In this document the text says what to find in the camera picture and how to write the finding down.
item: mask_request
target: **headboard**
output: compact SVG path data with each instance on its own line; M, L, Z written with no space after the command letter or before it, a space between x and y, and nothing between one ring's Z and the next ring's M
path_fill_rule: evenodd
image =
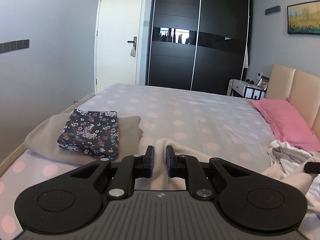
M267 99L289 98L320 141L320 78L274 64Z

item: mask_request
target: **nightstand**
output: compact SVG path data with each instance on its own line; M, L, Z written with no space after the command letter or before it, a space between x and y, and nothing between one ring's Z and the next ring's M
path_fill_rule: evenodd
M236 94L242 98L249 98L260 100L265 98L266 92L256 85L250 85L249 83L241 80L234 79L232 84L231 96Z

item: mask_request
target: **door frame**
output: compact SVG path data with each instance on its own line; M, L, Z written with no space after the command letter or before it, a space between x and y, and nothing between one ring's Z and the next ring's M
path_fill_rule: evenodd
M97 42L98 42L98 29L99 29L99 16L100 16L100 6L101 0L98 1L97 19L96 19L96 29L94 38L94 91L97 94ZM137 65L136 65L136 85L139 85L140 81L140 65L141 65L141 45L142 45L142 35L143 35L143 21L144 12L146 7L146 0L142 0L141 11L140 11L140 25L138 32L138 42L137 42Z

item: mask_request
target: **silver bolt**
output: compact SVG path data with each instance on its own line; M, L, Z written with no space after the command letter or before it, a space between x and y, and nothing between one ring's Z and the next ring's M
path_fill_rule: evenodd
M210 197L212 195L212 191L206 188L200 189L196 193L199 197Z
M113 197L121 197L124 194L124 190L120 188L113 188L109 190L109 195Z

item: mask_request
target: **floral fabric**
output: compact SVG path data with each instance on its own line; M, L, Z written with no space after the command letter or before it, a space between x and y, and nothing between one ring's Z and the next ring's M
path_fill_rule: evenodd
M66 150L80 151L96 158L113 159L118 155L117 113L75 109L57 142L60 148Z

